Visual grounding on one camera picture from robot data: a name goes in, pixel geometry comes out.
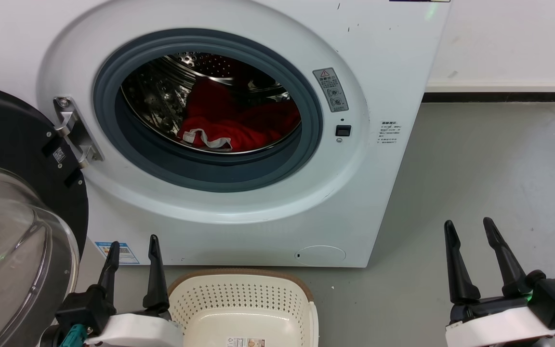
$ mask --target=blue and white sticker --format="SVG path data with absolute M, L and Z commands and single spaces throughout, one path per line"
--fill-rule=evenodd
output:
M 106 257 L 108 251 L 110 251 L 111 243 L 112 242 L 96 242 L 95 245 L 100 249 L 104 257 Z M 140 264 L 125 242 L 119 242 L 119 264 Z

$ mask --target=white wall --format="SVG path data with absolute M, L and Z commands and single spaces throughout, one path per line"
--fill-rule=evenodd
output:
M 453 0 L 427 92 L 555 92 L 555 0 Z

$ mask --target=screw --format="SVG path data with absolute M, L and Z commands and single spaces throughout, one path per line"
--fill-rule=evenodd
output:
M 57 103 L 61 107 L 68 107 L 70 105 L 70 100 L 68 100 L 66 97 L 58 97 Z

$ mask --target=beige basket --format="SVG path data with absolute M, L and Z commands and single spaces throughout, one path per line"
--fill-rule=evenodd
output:
M 169 288 L 170 314 L 184 347 L 317 347 L 318 314 L 297 277 L 221 268 L 179 277 Z

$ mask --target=teal connector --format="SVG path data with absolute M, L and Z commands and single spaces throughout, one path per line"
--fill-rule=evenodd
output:
M 87 329 L 82 324 L 72 326 L 66 335 L 64 342 L 59 347 L 83 347 L 84 340 L 87 340 Z

